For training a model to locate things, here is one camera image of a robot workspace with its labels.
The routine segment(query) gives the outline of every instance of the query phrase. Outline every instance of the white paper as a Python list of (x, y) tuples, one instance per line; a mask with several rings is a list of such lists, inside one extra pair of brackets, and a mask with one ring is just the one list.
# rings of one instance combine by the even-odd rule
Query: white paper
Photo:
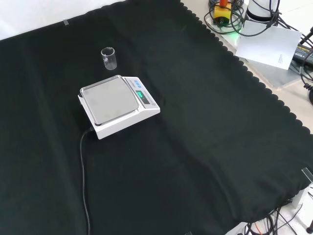
[[(261, 32), (266, 24), (246, 21), (241, 33)], [(272, 26), (254, 37), (240, 36), (236, 56), (287, 70), (297, 48), (301, 32)]]

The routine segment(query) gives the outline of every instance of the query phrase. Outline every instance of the weighing scale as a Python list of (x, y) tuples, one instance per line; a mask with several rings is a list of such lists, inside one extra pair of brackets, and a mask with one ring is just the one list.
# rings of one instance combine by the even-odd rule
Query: weighing scale
[(105, 79), (80, 89), (78, 98), (99, 139), (160, 112), (138, 77)]

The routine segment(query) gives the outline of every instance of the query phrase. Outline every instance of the black tablecloth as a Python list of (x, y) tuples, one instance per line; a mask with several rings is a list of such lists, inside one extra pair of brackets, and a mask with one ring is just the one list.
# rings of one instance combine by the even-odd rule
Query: black tablecloth
[(0, 42), (1, 235), (85, 234), (77, 95), (116, 74), (140, 77), (161, 113), (86, 136), (95, 235), (223, 235), (308, 185), (308, 129), (181, 3), (128, 0), (68, 22)]

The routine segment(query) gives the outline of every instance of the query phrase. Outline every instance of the power adapter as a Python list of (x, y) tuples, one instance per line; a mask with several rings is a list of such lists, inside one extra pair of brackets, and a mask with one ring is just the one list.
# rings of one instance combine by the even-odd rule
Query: power adapter
[[(292, 60), (299, 62), (300, 64), (303, 63), (304, 59), (307, 57), (307, 55), (312, 52), (312, 49), (309, 47), (306, 47), (302, 44), (298, 44), (297, 49), (295, 50), (295, 53), (293, 55)], [(307, 60), (305, 61), (305, 65), (313, 68), (313, 54), (311, 54)]]

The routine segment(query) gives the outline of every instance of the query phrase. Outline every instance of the green digital display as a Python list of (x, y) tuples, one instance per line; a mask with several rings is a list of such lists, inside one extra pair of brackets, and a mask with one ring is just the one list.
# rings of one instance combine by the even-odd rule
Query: green digital display
[(139, 98), (142, 100), (144, 104), (150, 104), (145, 95), (142, 93), (142, 91), (136, 91)]

